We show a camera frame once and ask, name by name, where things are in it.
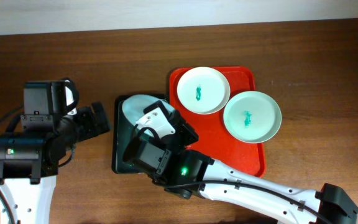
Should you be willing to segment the light blue plate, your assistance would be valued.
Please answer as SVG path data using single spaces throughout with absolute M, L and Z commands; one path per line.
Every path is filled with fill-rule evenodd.
M 152 128 L 159 138 L 175 134 L 168 122 L 174 108 L 165 100 L 150 95 L 133 95 L 123 102 L 122 111 L 127 120 L 138 129 Z

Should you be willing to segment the white plate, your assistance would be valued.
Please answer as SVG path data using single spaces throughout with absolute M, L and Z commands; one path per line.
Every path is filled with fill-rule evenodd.
M 213 114 L 229 101 L 231 92 L 227 78 L 211 67 L 196 67 L 185 72 L 178 81 L 180 103 L 196 114 Z

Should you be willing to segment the light green plate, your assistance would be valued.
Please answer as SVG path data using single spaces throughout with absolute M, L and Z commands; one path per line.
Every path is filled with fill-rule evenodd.
M 278 133 L 282 112 L 271 96 L 259 91 L 245 91 L 228 101 L 223 121 L 231 136 L 242 142 L 257 144 Z

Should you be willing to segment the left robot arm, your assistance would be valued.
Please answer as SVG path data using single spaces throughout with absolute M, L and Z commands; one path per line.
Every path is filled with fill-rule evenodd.
M 75 83 L 27 82 L 0 135 L 0 223 L 48 223 L 58 170 L 79 142 L 111 130 L 100 102 L 78 108 Z

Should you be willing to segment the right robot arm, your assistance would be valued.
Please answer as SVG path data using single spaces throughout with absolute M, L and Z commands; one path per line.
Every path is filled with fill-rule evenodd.
M 276 184 L 242 173 L 186 146 L 198 141 L 177 110 L 157 101 L 130 110 L 133 138 L 124 161 L 154 185 L 183 199 L 192 196 L 232 203 L 279 223 L 356 223 L 358 206 L 346 192 L 325 183 L 320 191 Z

